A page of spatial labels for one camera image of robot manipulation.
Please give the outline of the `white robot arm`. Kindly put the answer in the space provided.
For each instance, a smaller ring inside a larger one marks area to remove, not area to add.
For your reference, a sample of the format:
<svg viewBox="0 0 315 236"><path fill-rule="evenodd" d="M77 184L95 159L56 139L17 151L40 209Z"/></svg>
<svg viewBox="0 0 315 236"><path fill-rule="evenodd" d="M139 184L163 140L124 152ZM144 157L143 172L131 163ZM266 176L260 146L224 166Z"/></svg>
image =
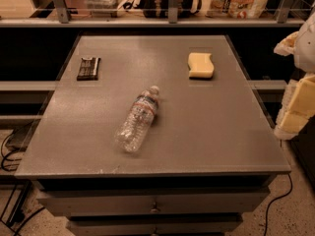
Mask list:
<svg viewBox="0 0 315 236"><path fill-rule="evenodd" d="M294 66L305 73L301 79L291 79L285 87L274 129L278 139L291 140L315 116L315 13L299 31L279 42L274 52L281 56L292 54Z"/></svg>

